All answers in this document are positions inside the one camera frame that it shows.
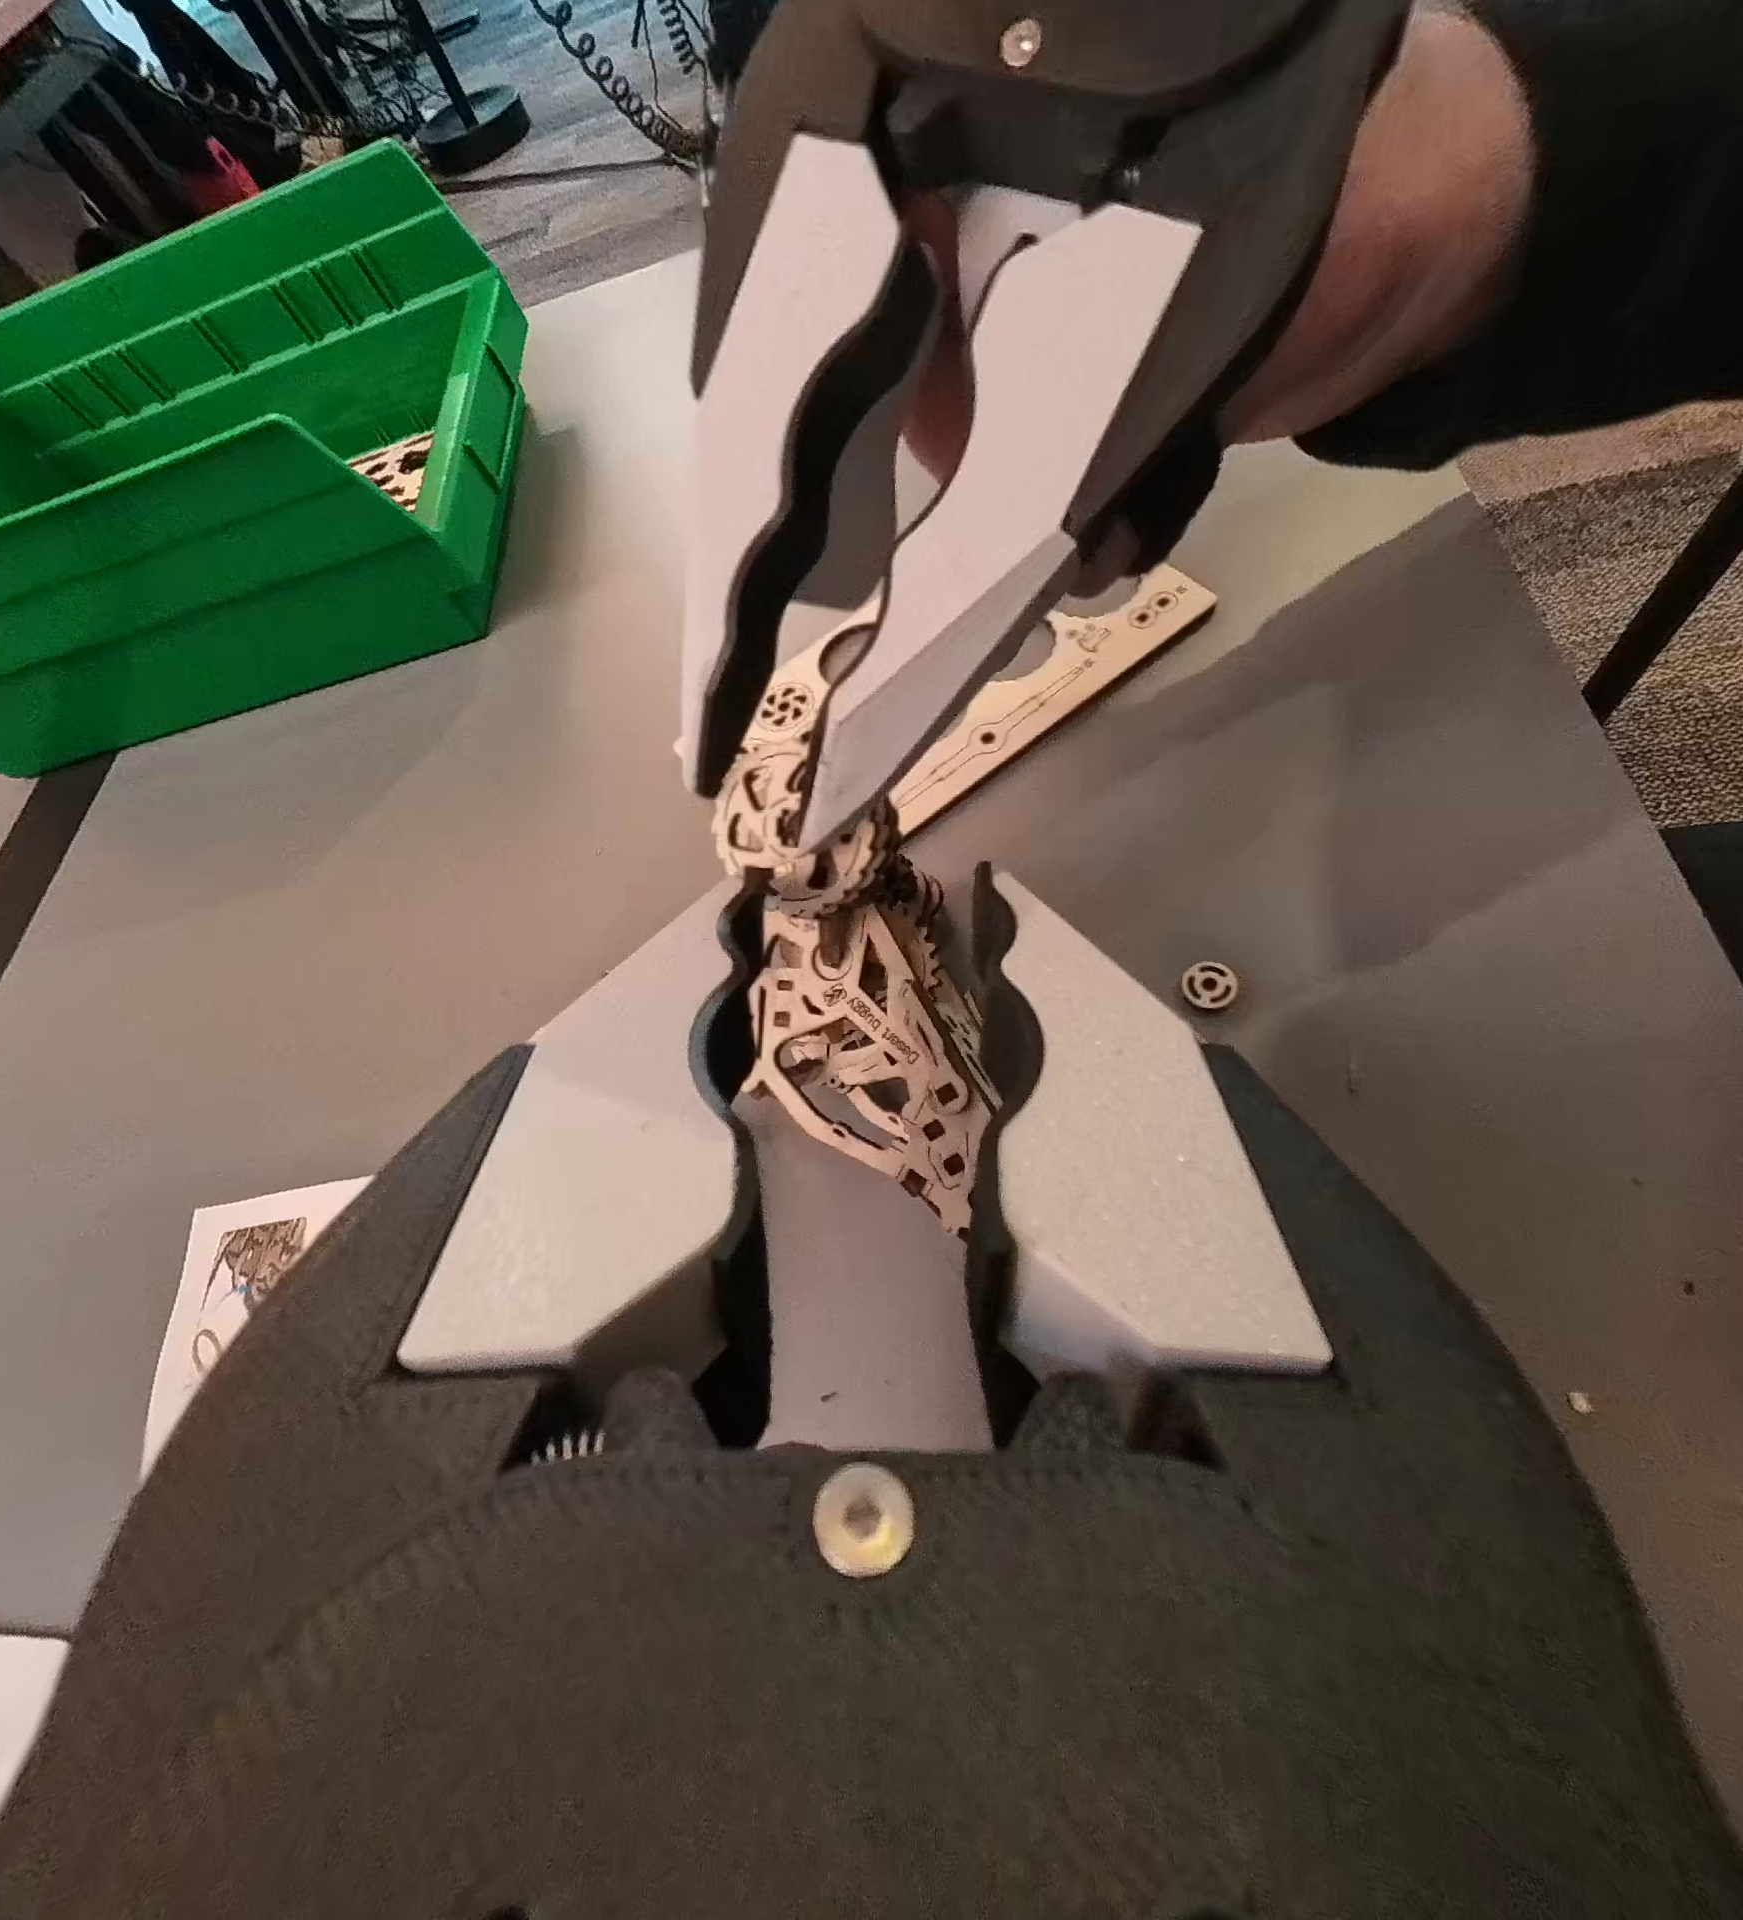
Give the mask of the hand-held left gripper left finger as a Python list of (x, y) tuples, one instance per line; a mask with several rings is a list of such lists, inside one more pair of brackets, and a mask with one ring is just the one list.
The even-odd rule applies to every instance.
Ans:
[(704, 897), (548, 1021), (403, 1332), (415, 1374), (549, 1373), (600, 1407), (634, 1371), (721, 1445), (769, 1422), (755, 1058), (760, 897)]

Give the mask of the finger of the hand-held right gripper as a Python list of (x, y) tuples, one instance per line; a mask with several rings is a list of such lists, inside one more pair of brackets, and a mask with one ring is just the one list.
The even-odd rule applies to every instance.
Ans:
[(939, 314), (932, 254), (874, 150), (792, 134), (695, 390), (681, 753), (702, 799), (738, 756), (787, 610), (827, 564), (851, 446), (878, 424), (892, 458)]
[(897, 540), (875, 637), (827, 707), (805, 849), (887, 793), (1075, 581), (1065, 519), (1198, 241), (1195, 224), (1105, 206), (991, 275), (969, 438)]

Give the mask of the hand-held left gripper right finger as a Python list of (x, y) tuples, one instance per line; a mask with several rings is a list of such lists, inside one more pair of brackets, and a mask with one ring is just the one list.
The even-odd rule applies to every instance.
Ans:
[(979, 863), (972, 910), (1000, 1106), (966, 1300), (994, 1438), (1051, 1380), (1099, 1380), (1146, 1443), (1190, 1377), (1322, 1379), (1332, 1345), (1196, 1032), (1018, 879)]

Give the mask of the wooden parts sheet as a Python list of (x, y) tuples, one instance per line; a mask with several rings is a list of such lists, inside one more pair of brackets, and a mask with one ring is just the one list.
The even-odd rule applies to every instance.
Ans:
[[(925, 829), (1111, 688), (1192, 633), (1215, 605), (1208, 589), (1176, 567), (1160, 564), (1102, 610), (1051, 610), (1018, 656), (979, 686), (896, 783), (890, 801), (899, 838)], [(738, 772), (752, 778), (755, 791), (769, 776), (787, 773), (809, 746), (843, 658), (851, 644), (867, 637), (874, 608), (875, 603), (867, 600), (854, 617), (834, 619), (827, 630), (779, 666), (741, 751)]]

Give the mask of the wooden buggy model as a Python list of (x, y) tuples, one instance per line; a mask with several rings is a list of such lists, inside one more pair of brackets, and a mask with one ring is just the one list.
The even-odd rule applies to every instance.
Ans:
[(976, 1003), (933, 937), (939, 907), (899, 847), (870, 894), (821, 920), (787, 915), (762, 885), (745, 1090), (964, 1237), (997, 1096)]

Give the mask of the paper instruction booklet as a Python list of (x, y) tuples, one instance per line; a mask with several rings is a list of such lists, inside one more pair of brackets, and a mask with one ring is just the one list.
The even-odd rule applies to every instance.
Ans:
[(191, 1217), (181, 1283), (166, 1321), (143, 1429), (140, 1475), (198, 1384), (367, 1180), (284, 1190), (202, 1207)]

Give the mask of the wooden gear wheel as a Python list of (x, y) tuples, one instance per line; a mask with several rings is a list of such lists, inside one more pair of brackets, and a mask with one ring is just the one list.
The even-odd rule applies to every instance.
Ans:
[(742, 747), (714, 801), (714, 852), (738, 882), (758, 880), (779, 900), (818, 900), (829, 885), (820, 852), (798, 852), (809, 746)]
[(882, 797), (777, 872), (770, 894), (796, 919), (827, 919), (870, 894), (899, 846), (896, 807)]

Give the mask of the person's right forearm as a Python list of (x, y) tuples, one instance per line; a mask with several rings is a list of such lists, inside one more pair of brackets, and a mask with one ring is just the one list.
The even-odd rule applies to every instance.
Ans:
[(1442, 7), (1497, 38), (1528, 97), (1517, 252), (1459, 347), (1291, 440), (1423, 470), (1743, 400), (1743, 4)]

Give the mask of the spare wooden parts pile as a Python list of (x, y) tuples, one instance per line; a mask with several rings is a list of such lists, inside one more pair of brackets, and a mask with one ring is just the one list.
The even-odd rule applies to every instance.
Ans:
[(403, 512), (415, 512), (435, 444), (423, 430), (348, 460), (348, 466)]

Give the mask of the person's right hand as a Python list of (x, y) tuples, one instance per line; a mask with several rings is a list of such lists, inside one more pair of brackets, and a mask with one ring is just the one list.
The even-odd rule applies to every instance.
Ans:
[(1469, 12), (1412, 12), (1364, 113), (1316, 275), (1225, 415), (1228, 444), (1299, 438), (1459, 347), (1529, 212), (1523, 84)]

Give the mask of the black floor stand pole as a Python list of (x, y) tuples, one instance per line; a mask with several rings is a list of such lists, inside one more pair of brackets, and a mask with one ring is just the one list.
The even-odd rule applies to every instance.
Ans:
[(502, 84), (468, 88), (420, 3), (398, 3), (412, 45), (445, 91), (445, 105), (412, 130), (418, 158), (439, 175), (466, 175), (512, 154), (530, 134), (519, 94)]

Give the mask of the green object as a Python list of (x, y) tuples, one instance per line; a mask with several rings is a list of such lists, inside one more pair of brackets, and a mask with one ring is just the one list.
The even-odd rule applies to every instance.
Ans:
[[(0, 311), (0, 773), (479, 640), (525, 321), (377, 143)], [(435, 433), (415, 512), (348, 460)]]

